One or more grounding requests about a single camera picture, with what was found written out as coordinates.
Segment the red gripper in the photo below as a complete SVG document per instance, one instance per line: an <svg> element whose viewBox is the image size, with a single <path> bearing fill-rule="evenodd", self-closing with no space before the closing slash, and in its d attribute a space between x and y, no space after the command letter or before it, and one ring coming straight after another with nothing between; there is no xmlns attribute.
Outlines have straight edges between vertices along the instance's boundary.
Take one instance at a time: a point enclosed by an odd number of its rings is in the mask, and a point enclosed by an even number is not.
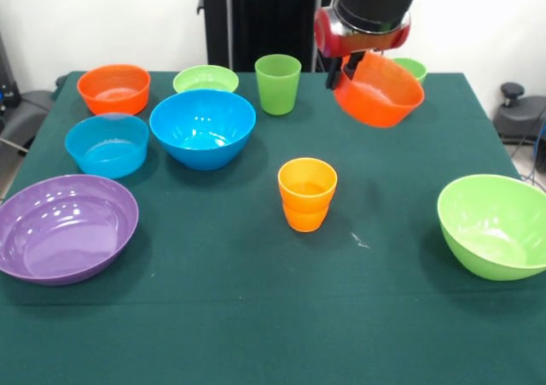
<svg viewBox="0 0 546 385"><path fill-rule="evenodd" d="M349 56L343 66L343 72L352 80L359 63L365 56L364 51L393 50L402 46L410 33L411 17L407 12L400 25L387 32L369 32L358 30L346 24L333 8L319 8L315 14L314 36L317 48L330 60L326 88L334 90L340 79L344 56Z"/></svg>

